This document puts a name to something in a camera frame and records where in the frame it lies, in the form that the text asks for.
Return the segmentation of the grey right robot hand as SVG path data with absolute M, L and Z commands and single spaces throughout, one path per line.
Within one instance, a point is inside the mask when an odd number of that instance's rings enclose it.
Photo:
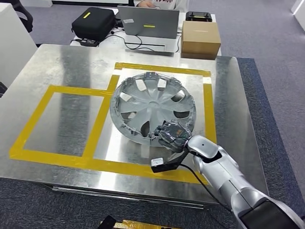
M 159 125 L 154 134 L 159 137 L 160 145 L 174 153 L 185 151 L 187 142 L 192 136 L 191 131 L 175 120 Z

